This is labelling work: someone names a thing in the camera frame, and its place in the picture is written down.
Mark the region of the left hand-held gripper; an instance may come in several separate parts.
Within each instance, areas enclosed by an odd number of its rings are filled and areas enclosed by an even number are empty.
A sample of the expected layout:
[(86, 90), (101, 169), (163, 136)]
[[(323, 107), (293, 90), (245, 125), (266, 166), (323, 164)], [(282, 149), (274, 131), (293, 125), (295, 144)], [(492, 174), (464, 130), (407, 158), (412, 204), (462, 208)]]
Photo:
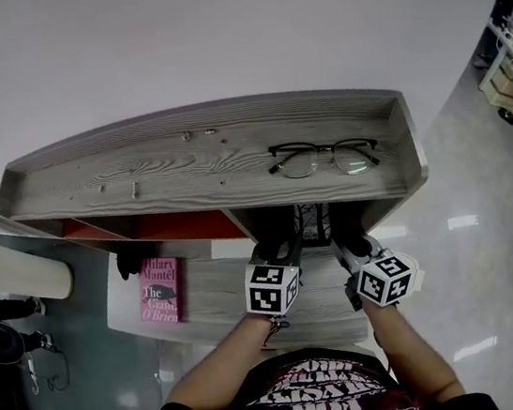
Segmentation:
[(284, 315), (296, 300), (300, 279), (302, 235), (259, 242), (246, 265), (245, 294), (249, 313)]

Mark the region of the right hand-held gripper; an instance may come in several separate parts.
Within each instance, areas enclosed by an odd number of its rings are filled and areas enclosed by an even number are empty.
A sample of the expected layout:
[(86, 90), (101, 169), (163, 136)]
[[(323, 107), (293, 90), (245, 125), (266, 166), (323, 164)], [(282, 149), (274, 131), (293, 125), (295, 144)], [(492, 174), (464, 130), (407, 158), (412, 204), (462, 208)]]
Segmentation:
[(336, 259), (350, 275), (345, 294), (354, 311), (365, 301), (396, 305), (422, 289), (425, 272), (412, 256), (385, 248), (370, 235), (333, 235), (330, 240)]

